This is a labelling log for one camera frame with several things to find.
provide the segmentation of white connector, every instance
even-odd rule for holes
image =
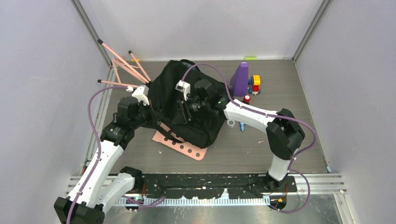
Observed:
[[[149,99],[147,98],[147,94],[149,93],[149,88],[146,85],[139,85],[136,90],[132,93],[132,96],[135,97],[139,103],[143,101],[143,105],[149,105]]]
[[[133,91],[134,91],[134,88],[132,86],[127,87],[127,92],[133,92]]]
[[[183,93],[184,96],[184,100],[187,100],[187,94],[190,93],[190,84],[183,82],[182,80],[180,80],[177,84],[176,84],[176,90],[180,91]]]

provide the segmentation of pink perforated plate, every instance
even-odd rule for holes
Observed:
[[[168,126],[166,126],[163,123],[161,124],[161,127],[165,131],[170,130],[170,128],[168,128]],[[184,139],[177,137],[174,133],[171,133],[171,135],[180,141],[184,141]],[[163,136],[161,133],[159,133],[159,131],[156,132],[156,134],[153,137],[153,140],[156,142],[162,143],[172,149],[175,149],[176,151],[183,153],[184,155],[187,155],[195,160],[203,159],[206,154],[206,151],[208,149],[208,148],[199,148],[195,145],[192,145],[189,142],[177,143],[172,140],[168,140],[165,138],[165,136]]]

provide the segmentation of purple toy block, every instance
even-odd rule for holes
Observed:
[[[231,77],[230,88],[235,97],[243,97],[248,91],[249,64],[242,62]]]

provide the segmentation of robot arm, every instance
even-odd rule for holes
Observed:
[[[201,99],[201,102],[203,102],[202,99],[204,96],[216,95],[211,83],[205,79],[196,82],[194,89],[198,93],[198,97]],[[197,104],[197,102],[196,100],[191,100],[190,85],[188,83],[179,81],[176,85],[176,90],[183,92],[184,95],[185,101],[182,103],[182,105],[186,105],[184,106],[186,112],[181,113],[183,116],[179,117],[184,117],[184,121],[181,123],[186,123],[186,117],[190,114],[188,108],[191,108],[191,106]],[[280,112],[263,110],[244,104],[236,99],[234,99],[234,102],[230,102],[226,95],[220,96],[218,103],[215,105],[208,105],[208,100],[205,102],[205,104],[198,103],[198,105],[205,105],[206,108],[210,108],[208,111],[217,112],[222,110],[226,119],[245,123],[245,125],[255,127],[267,134],[269,146],[274,155],[272,158],[271,167],[269,168],[266,175],[266,185],[270,190],[273,191],[278,190],[278,188],[282,188],[284,178],[288,173],[290,160],[293,154],[301,146],[301,143],[305,138],[305,133],[297,122],[268,117],[256,112],[252,112],[246,108],[263,112],[264,114],[277,114],[291,118],[294,118],[293,114],[287,109],[282,109]]]
[[[134,131],[148,121],[157,122],[160,120],[160,115],[154,112],[147,99],[147,92],[147,86],[139,86],[131,97],[120,100],[117,113],[113,115],[113,121],[103,129],[100,136],[101,155],[92,175],[89,176],[94,160],[88,165],[78,184],[68,196],[66,198],[59,197],[54,204],[55,211],[62,223],[66,223],[71,203],[87,178],[89,180],[72,211],[71,224],[103,223],[107,211],[123,194],[143,186],[141,171],[124,167],[114,181],[102,189],[114,163],[134,137]]]
[[[282,109],[280,112],[267,111],[244,104],[236,99],[234,102],[265,114],[278,114],[294,118],[287,109]],[[224,115],[228,120],[243,122],[267,133],[269,147],[274,155],[266,176],[266,184],[269,189],[274,191],[282,187],[283,180],[288,173],[290,160],[305,138],[305,133],[300,125],[294,121],[280,120],[249,111],[232,102],[226,105]]]

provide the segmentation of red toy block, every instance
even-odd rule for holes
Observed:
[[[258,85],[252,86],[253,92],[258,92],[260,90],[260,87]]]

